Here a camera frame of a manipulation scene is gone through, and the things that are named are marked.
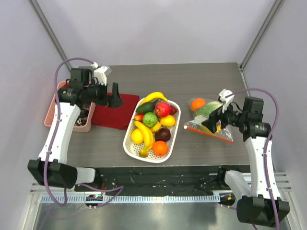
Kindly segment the green white cabbage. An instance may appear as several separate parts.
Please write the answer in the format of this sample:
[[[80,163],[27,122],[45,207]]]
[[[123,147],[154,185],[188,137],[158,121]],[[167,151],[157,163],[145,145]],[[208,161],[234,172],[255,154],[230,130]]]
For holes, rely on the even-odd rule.
[[[214,110],[218,109],[219,107],[221,107],[223,104],[220,103],[219,101],[212,101],[207,103],[204,107],[200,108],[199,110],[196,111],[196,116],[203,116],[208,118],[209,115],[211,114],[211,112],[213,112]]]

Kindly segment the yellow banana bunch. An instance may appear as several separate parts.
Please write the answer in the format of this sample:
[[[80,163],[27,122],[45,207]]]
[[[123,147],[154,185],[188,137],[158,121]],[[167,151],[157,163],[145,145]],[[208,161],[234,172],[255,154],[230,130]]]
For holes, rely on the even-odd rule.
[[[218,125],[218,122],[215,122],[209,119],[203,121],[201,124],[212,133],[219,132],[221,129],[220,125]]]

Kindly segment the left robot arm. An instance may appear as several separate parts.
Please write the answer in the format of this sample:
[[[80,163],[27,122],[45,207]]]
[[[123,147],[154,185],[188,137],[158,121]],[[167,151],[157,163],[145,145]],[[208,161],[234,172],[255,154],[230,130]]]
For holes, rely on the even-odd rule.
[[[67,165],[68,146],[75,122],[85,104],[94,103],[111,108],[120,107],[118,84],[107,93],[110,67],[91,65],[72,68],[66,87],[56,89],[55,112],[50,131],[37,160],[28,162],[28,170],[42,186],[70,189],[83,184],[91,190],[101,188],[102,179],[93,168]]]

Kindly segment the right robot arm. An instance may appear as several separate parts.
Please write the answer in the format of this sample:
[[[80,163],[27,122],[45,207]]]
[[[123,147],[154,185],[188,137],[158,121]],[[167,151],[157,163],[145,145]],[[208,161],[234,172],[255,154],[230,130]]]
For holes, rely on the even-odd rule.
[[[280,228],[280,222],[290,211],[289,203],[281,199],[271,156],[271,125],[264,123],[264,101],[256,97],[246,97],[242,109],[235,111],[233,98],[219,97],[221,105],[212,111],[202,125],[210,131],[228,125],[237,127],[243,136],[248,151],[251,182],[243,173],[232,166],[223,166],[218,171],[217,185],[230,188],[237,200],[236,214],[241,223]]]

